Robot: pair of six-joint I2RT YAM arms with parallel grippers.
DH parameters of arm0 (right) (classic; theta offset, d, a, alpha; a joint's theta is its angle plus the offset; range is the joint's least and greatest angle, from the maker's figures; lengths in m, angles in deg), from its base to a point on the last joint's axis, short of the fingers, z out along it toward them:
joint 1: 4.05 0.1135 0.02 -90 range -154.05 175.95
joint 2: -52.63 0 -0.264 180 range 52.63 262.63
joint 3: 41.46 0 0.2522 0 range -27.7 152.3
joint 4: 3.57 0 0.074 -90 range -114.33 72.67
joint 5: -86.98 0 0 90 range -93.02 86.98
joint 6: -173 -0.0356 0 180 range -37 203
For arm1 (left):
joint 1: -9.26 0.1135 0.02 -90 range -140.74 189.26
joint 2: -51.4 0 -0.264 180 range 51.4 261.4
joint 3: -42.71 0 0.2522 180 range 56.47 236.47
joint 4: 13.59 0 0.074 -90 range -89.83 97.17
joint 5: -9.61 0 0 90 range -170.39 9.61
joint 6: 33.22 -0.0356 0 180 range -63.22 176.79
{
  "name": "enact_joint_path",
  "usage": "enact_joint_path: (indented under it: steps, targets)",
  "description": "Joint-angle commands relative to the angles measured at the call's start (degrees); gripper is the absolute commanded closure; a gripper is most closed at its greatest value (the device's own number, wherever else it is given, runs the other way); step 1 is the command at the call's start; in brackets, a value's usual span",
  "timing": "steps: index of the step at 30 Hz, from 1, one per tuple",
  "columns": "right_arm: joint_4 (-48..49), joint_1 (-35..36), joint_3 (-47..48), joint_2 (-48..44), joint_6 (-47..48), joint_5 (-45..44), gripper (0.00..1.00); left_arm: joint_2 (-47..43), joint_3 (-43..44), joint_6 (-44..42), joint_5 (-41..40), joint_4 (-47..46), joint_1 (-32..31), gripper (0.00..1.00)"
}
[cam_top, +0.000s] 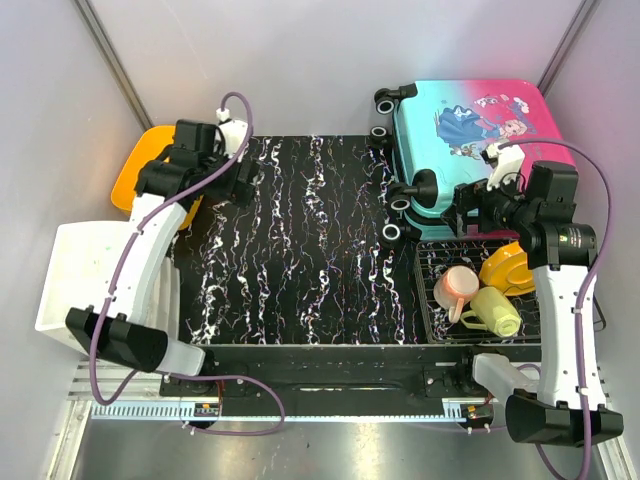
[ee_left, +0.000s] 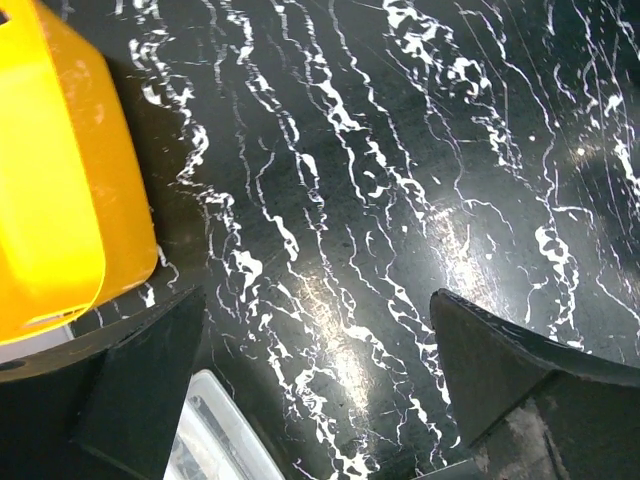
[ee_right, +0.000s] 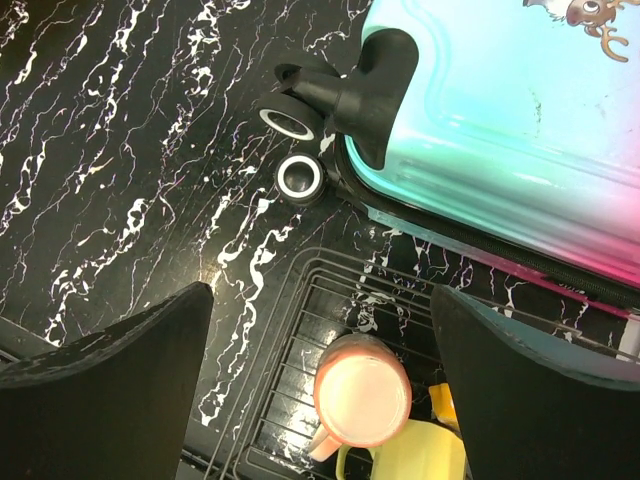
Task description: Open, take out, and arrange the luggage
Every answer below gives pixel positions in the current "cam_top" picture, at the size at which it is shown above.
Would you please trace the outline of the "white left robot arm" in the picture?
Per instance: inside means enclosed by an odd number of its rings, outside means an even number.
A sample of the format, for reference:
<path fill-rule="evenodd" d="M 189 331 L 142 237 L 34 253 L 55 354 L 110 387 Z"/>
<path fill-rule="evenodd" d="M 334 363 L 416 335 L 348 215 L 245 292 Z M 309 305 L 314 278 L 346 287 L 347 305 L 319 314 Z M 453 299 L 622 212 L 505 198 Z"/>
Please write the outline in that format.
<path fill-rule="evenodd" d="M 196 396 L 214 388 L 216 372 L 204 364 L 204 351 L 151 325 L 147 316 L 169 244 L 197 201 L 209 196 L 244 206 L 251 200 L 258 167 L 242 156 L 252 132 L 250 123 L 226 110 L 216 124 L 180 120 L 172 142 L 141 168 L 129 222 L 116 242 L 121 253 L 109 265 L 105 301 L 82 300 L 65 318 L 92 362 L 178 374 Z"/>

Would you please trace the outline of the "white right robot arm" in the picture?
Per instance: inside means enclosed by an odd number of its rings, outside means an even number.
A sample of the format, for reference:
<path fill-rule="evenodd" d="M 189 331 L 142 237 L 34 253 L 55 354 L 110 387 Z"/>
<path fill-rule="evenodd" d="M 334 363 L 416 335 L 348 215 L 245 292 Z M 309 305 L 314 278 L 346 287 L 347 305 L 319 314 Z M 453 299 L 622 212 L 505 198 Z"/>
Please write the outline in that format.
<path fill-rule="evenodd" d="M 508 433 L 517 443 L 591 448 L 620 436 L 621 414 L 606 406 L 595 356 L 593 282 L 598 260 L 594 229 L 573 220 L 579 175 L 568 164 L 538 161 L 526 188 L 507 186 L 515 174 L 459 184 L 443 217 L 456 233 L 476 211 L 482 232 L 518 234 L 533 273 L 539 306 L 541 373 L 536 384 L 503 355 L 480 353 L 454 371 L 466 396 L 487 389 L 505 406 Z"/>

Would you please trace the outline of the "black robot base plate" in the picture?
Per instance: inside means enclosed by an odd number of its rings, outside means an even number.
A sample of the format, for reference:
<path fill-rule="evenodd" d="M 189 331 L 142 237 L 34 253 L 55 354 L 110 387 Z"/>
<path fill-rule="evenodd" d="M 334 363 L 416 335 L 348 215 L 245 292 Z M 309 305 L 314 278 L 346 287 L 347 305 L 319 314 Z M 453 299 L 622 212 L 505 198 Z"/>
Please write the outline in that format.
<path fill-rule="evenodd" d="M 517 345 L 215 345 L 204 348 L 206 375 L 244 375 L 286 390 L 381 388 L 409 395 L 476 396 L 471 357 L 522 359 Z"/>

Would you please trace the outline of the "teal and pink kids suitcase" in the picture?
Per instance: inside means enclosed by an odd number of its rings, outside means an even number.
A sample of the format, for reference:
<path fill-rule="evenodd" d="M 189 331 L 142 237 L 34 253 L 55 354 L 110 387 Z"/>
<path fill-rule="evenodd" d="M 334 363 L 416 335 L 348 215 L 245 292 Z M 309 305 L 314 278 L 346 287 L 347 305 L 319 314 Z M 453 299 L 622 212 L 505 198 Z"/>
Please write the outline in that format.
<path fill-rule="evenodd" d="M 539 89 L 525 80 L 418 80 L 378 90 L 374 104 L 392 121 L 370 130 L 390 153 L 394 175 L 386 188 L 390 219 L 380 230 L 386 248 L 401 238 L 454 238 L 442 216 L 456 186 L 491 176 L 482 153 L 493 143 L 523 142 L 520 173 L 503 179 L 504 188 L 524 184 L 537 161 L 575 163 L 567 149 L 547 144 L 560 131 Z"/>

